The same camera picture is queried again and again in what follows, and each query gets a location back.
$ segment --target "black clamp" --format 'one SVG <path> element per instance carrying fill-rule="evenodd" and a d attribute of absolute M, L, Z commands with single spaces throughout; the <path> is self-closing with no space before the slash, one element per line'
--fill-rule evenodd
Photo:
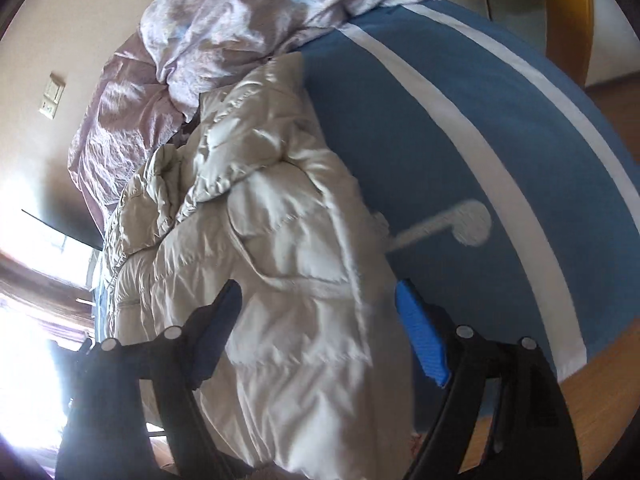
<path fill-rule="evenodd" d="M 446 391 L 405 480 L 582 479 L 564 397 L 532 338 L 504 344 L 487 341 L 469 326 L 455 327 L 408 280 L 398 284 L 396 306 L 423 371 Z M 500 393 L 484 455 L 478 466 L 459 473 L 487 379 L 500 379 Z"/>
<path fill-rule="evenodd" d="M 140 395 L 151 380 L 168 444 L 185 480 L 232 480 L 193 397 L 211 377 L 242 307 L 238 283 L 226 282 L 214 302 L 183 327 L 153 341 L 123 346 L 110 338 L 78 352 L 74 399 L 56 465 L 61 480 L 175 479 L 154 458 Z"/>

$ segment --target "metal screw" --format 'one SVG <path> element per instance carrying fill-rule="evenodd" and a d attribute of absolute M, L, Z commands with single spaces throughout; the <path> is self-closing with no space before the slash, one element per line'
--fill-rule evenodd
<path fill-rule="evenodd" d="M 164 337 L 167 339 L 178 339 L 182 335 L 182 329 L 179 326 L 170 326 L 164 331 Z"/>
<path fill-rule="evenodd" d="M 536 348 L 538 348 L 538 343 L 536 343 L 530 337 L 523 337 L 520 344 L 524 346 L 524 348 L 526 348 L 527 350 L 535 350 Z"/>
<path fill-rule="evenodd" d="M 118 340 L 114 339 L 113 337 L 110 337 L 108 339 L 105 339 L 101 343 L 100 348 L 102 348 L 105 352 L 110 352 L 111 350 L 116 348 L 117 344 L 118 344 Z"/>
<path fill-rule="evenodd" d="M 471 339 L 474 336 L 474 329 L 467 325 L 460 325 L 456 329 L 456 334 L 462 339 Z"/>

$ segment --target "blue blanket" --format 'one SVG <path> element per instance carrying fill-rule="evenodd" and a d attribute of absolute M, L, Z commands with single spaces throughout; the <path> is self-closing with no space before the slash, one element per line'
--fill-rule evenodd
<path fill-rule="evenodd" d="M 388 223 L 388 260 L 560 380 L 640 313 L 640 173 L 590 99 L 450 2 L 378 9 L 300 49 L 326 142 Z"/>

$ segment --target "window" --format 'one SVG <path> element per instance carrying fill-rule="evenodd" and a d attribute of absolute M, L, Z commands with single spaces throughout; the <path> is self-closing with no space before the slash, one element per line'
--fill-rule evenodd
<path fill-rule="evenodd" d="M 66 415 L 51 340 L 77 351 L 87 336 L 81 326 L 0 294 L 0 434 L 52 478 Z"/>
<path fill-rule="evenodd" d="M 20 212 L 10 232 L 3 234 L 2 250 L 20 263 L 81 288 L 91 288 L 97 251 Z"/>

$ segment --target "white stripe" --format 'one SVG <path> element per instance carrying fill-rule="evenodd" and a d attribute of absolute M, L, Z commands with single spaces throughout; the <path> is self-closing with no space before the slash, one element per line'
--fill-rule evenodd
<path fill-rule="evenodd" d="M 529 202 L 494 150 L 456 105 L 401 57 L 355 25 L 347 23 L 339 30 L 382 63 L 460 152 L 520 258 L 540 310 L 558 379 L 579 370 L 587 362 L 587 351 L 562 270 Z"/>
<path fill-rule="evenodd" d="M 622 167 L 620 161 L 613 153 L 612 149 L 596 129 L 591 121 L 580 111 L 571 99 L 569 99 L 562 91 L 557 88 L 542 72 L 533 68 L 529 63 L 521 57 L 514 54 L 503 44 L 495 41 L 484 32 L 475 30 L 465 23 L 459 22 L 455 18 L 429 9 L 422 5 L 405 5 L 405 8 L 412 10 L 416 14 L 420 14 L 433 20 L 434 22 L 448 25 L 460 34 L 468 37 L 485 50 L 494 54 L 495 57 L 502 60 L 506 64 L 513 67 L 517 72 L 522 74 L 533 86 L 535 86 L 542 94 L 549 99 L 558 110 L 569 120 L 574 128 L 584 137 L 584 140 L 593 150 L 593 153 L 600 159 L 600 162 L 609 173 L 614 184 L 618 188 L 622 200 L 625 201 L 626 207 L 631 213 L 631 218 L 636 224 L 636 229 L 640 233 L 640 195 L 634 183 L 631 182 L 625 168 Z"/>

